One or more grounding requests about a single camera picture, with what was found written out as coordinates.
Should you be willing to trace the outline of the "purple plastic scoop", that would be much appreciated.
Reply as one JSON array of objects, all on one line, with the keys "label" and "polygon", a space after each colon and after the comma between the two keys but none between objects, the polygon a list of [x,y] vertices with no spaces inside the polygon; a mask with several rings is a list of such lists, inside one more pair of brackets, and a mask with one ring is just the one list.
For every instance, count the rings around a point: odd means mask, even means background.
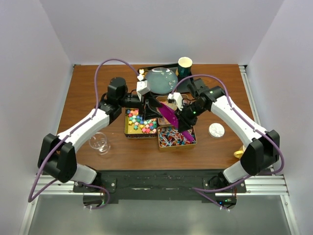
[{"label": "purple plastic scoop", "polygon": [[186,131],[179,131],[179,120],[176,117],[175,111],[177,109],[176,104],[169,103],[168,101],[161,102],[162,107],[159,108],[159,112],[161,113],[162,117],[165,118],[172,126],[176,128],[176,130],[182,134],[189,142],[195,142],[196,137],[194,137],[188,130]]}]

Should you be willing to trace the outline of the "gold tin of star candies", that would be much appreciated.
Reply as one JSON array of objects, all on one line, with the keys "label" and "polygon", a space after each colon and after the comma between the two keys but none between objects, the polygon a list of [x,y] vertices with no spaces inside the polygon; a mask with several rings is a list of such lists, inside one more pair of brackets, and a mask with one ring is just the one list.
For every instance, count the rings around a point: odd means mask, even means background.
[{"label": "gold tin of star candies", "polygon": [[125,131],[129,139],[155,138],[157,136],[157,118],[144,119],[138,109],[125,109]]}]

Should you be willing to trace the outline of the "clear glass jar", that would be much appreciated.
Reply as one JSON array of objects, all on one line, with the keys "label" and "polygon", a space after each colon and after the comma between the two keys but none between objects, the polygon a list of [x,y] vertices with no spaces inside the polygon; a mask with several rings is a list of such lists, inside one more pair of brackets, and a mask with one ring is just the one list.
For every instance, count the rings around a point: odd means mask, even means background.
[{"label": "clear glass jar", "polygon": [[104,156],[109,153],[111,144],[107,139],[107,136],[102,132],[96,132],[89,139],[89,146],[99,155]]}]

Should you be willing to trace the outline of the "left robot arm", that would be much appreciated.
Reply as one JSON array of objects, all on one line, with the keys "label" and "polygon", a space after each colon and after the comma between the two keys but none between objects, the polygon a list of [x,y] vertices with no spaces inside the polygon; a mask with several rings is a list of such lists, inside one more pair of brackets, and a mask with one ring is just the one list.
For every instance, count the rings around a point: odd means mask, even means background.
[{"label": "left robot arm", "polygon": [[62,183],[83,182],[90,192],[98,191],[101,188],[99,173],[78,164],[77,151],[98,131],[113,123],[122,113],[122,108],[138,109],[145,118],[158,118],[160,114],[156,108],[159,106],[147,80],[138,81],[136,94],[132,94],[128,92],[124,78],[113,78],[107,92],[85,118],[57,135],[44,137],[38,160],[39,173],[48,174]]}]

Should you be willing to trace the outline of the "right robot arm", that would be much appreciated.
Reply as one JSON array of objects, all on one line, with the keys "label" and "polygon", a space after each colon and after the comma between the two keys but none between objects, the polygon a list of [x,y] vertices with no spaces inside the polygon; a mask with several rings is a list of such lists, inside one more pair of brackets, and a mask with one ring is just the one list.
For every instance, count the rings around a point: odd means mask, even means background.
[{"label": "right robot arm", "polygon": [[199,78],[188,85],[194,101],[185,105],[180,93],[172,91],[169,100],[174,100],[177,110],[178,130],[193,127],[198,116],[210,111],[218,116],[241,140],[244,151],[241,158],[230,167],[210,179],[210,187],[230,192],[235,183],[255,176],[270,165],[281,161],[280,136],[275,130],[268,131],[250,119],[230,98],[224,85],[207,87]]}]

